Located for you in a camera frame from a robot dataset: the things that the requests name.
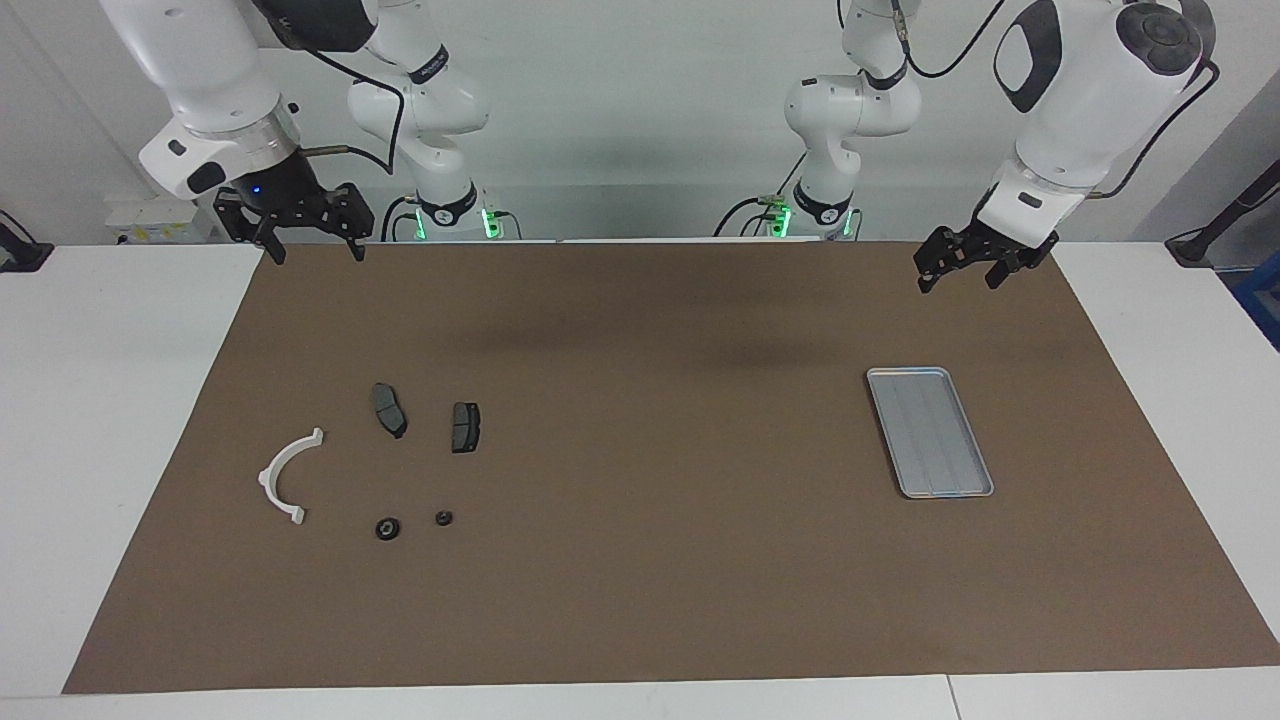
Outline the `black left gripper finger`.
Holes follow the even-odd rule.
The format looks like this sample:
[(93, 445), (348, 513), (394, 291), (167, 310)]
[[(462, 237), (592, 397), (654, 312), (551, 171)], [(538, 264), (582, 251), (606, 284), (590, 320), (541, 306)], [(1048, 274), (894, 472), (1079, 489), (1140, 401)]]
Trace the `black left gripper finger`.
[(920, 292), (929, 293), (943, 275), (964, 268), (965, 236), (951, 228), (934, 228), (913, 254)]
[(997, 290), (1010, 275), (1028, 269), (1036, 269), (1050, 256), (1053, 245), (1041, 245), (1038, 249), (1019, 249), (1005, 252), (993, 261), (992, 268), (986, 273), (986, 283), (989, 290)]

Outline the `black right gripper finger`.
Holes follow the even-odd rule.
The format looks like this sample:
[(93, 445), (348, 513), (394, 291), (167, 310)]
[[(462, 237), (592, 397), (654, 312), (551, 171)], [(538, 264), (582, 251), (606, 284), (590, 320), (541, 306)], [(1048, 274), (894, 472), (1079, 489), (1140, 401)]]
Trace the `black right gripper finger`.
[(332, 233), (342, 237), (353, 259), (365, 259), (364, 241), (372, 234), (375, 218), (355, 183), (342, 183), (330, 192)]
[(270, 214), (250, 208), (234, 190), (215, 192), (212, 208), (232, 242), (251, 243), (261, 249), (276, 265), (284, 264), (287, 252), (276, 237), (276, 223)]

